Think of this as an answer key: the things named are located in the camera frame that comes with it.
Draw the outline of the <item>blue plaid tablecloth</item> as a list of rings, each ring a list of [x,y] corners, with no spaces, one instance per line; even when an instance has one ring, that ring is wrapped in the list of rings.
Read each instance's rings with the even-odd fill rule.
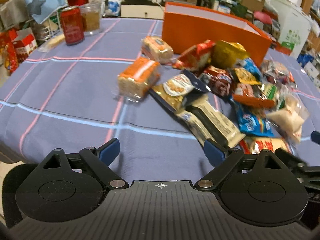
[[[74,46],[34,51],[1,87],[1,163],[39,163],[112,138],[111,168],[126,181],[197,181],[212,169],[196,138],[151,96],[121,99],[117,76],[140,55],[162,22],[106,18],[102,31]]]

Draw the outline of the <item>Danisa butter cookies bag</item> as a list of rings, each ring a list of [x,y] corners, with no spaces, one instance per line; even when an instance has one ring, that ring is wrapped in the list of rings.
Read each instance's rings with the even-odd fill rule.
[[[162,106],[176,113],[207,95],[207,86],[192,72],[183,70],[169,80],[149,90],[151,96]]]

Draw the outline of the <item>clear glass jar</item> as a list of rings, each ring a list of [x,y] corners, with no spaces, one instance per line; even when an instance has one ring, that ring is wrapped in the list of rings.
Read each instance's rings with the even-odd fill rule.
[[[84,33],[86,36],[95,35],[100,31],[101,11],[100,3],[92,2],[80,6]]]

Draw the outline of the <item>blue snack bag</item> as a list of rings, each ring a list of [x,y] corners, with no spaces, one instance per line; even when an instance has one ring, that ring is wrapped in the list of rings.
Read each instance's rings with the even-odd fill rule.
[[[245,70],[249,71],[253,74],[257,80],[261,82],[260,85],[267,82],[263,79],[263,75],[259,68],[254,64],[253,60],[250,58],[246,58],[242,61],[239,61],[234,68],[245,68]],[[235,88],[237,84],[240,83],[235,79]],[[231,102],[235,108],[236,118],[238,121],[240,132],[254,136],[254,137],[273,137],[274,134],[272,132],[271,125],[267,121],[267,117],[265,114],[266,108],[253,108],[242,105],[238,102],[233,101],[232,94],[230,97]]]

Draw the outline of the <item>orange rice cracker pack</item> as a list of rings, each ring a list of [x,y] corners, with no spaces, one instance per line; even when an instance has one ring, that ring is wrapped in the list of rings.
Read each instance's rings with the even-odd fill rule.
[[[157,36],[147,36],[142,40],[142,53],[153,61],[157,61],[160,64],[167,64],[171,62],[174,55],[174,51]]]
[[[117,76],[119,94],[140,101],[160,78],[160,63],[139,57]]]

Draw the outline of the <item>green striped snack bag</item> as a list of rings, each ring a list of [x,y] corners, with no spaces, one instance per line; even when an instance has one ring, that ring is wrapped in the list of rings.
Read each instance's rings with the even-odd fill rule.
[[[273,111],[284,107],[284,97],[278,87],[274,84],[265,82],[261,85],[261,97],[263,107]]]

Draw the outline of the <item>orange storage box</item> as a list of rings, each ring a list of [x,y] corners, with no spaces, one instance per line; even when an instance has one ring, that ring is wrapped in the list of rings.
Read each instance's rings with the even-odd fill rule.
[[[205,40],[237,42],[257,66],[272,43],[267,34],[243,18],[175,2],[165,4],[162,39],[176,54]]]

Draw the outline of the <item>flat cracker packet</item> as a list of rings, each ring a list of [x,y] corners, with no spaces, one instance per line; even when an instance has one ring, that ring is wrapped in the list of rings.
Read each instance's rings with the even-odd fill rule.
[[[56,35],[39,47],[39,51],[42,53],[47,53],[52,49],[56,48],[59,44],[65,41],[65,36],[63,34]]]

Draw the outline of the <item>yellow pretzel snack bag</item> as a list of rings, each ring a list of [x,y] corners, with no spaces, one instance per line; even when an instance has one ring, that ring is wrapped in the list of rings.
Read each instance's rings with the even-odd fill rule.
[[[240,83],[247,84],[247,85],[261,84],[261,82],[257,80],[253,74],[245,70],[245,68],[233,68],[232,74],[234,75],[235,79]]]

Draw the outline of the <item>mixed nuts clear bag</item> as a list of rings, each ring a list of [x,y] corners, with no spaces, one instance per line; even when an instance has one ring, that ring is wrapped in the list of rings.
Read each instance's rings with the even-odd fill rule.
[[[280,62],[264,60],[260,68],[263,76],[272,84],[296,84],[292,73]]]

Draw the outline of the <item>white mini fridge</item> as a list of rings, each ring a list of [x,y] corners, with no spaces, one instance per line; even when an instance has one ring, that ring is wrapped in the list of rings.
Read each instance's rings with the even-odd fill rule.
[[[312,26],[312,19],[301,7],[287,0],[271,0],[271,5],[278,13],[280,37],[278,42],[291,50],[295,59],[301,53]]]

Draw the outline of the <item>white rice cake bag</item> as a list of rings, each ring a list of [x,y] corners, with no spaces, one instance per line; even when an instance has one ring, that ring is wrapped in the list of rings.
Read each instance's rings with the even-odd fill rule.
[[[283,95],[284,106],[266,114],[268,121],[276,125],[295,144],[300,144],[302,126],[310,116],[302,101],[293,94]]]

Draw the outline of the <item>brown chocolate cookie bag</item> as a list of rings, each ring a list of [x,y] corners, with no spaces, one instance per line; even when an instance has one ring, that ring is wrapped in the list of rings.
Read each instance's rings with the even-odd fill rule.
[[[209,66],[199,78],[213,94],[220,97],[229,96],[233,78],[227,70]]]

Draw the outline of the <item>cream black wafer bar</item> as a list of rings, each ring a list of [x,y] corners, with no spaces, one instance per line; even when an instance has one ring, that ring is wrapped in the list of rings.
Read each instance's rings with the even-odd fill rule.
[[[177,112],[201,145],[212,139],[222,147],[234,148],[246,136],[235,124],[202,96]]]

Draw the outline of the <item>red soda can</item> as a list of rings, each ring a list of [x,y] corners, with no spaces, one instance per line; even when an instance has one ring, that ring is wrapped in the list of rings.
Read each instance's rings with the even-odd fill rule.
[[[60,22],[68,46],[78,44],[84,40],[84,26],[78,6],[64,8],[60,14]]]

